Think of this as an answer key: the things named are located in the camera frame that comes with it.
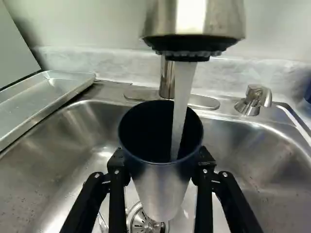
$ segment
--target drain strainer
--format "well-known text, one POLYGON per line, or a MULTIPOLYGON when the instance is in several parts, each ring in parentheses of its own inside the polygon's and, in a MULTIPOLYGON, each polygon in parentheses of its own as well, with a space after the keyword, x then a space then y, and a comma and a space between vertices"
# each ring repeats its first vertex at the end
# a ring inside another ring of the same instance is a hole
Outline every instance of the drain strainer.
POLYGON ((169 233, 168 222, 156 222, 149 218, 137 202, 130 209, 127 216, 127 228, 129 233, 169 233))

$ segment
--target metal tumbler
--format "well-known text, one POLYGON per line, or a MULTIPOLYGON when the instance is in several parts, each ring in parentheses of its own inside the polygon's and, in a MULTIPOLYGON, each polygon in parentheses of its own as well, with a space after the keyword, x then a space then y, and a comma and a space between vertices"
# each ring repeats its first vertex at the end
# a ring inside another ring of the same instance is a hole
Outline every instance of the metal tumbler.
POLYGON ((188 107, 178 158, 171 162, 173 108, 170 100, 146 101, 131 108, 119 125, 126 167, 144 211, 161 222, 177 214, 203 138, 202 122, 188 107))

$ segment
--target water stream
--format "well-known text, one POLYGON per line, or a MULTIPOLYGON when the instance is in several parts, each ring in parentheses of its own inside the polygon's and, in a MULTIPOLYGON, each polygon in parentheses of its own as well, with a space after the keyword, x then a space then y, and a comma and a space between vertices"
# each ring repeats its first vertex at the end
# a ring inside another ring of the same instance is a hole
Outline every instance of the water stream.
POLYGON ((183 134, 184 123, 187 112, 187 104, 193 77, 196 69, 196 62, 175 62, 175 101, 172 127, 171 161, 178 157, 180 141, 183 134))

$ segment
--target sink basin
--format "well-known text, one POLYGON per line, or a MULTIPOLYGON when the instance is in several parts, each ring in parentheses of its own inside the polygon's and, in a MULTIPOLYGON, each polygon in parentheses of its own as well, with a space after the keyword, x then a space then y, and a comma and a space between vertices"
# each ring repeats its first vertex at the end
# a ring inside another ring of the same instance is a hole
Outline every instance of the sink basin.
MULTIPOLYGON (((59 232, 89 174, 107 172, 119 146, 118 123, 136 104, 124 98, 128 88, 134 87, 94 84, 0 154, 1 232, 59 232)), ((216 171, 234 174, 265 233, 309 232, 310 132, 281 104, 243 116, 233 108, 237 99, 219 101, 216 111, 195 110, 216 171)), ((125 195, 128 209, 139 201, 132 182, 125 195)), ((109 195, 100 211, 106 223, 108 200, 109 195)), ((195 203, 196 186, 190 182, 170 232, 192 232, 195 203)), ((214 232, 230 232, 215 196, 213 212, 214 232)), ((105 232, 101 227, 97 221, 93 232, 105 232)))

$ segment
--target faucet head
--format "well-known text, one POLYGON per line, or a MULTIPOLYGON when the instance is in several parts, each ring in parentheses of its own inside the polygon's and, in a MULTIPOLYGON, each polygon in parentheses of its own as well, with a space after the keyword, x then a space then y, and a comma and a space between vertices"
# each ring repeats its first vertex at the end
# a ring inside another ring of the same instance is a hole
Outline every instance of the faucet head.
POLYGON ((150 0, 142 39, 171 61, 208 61, 245 38, 243 0, 150 0))

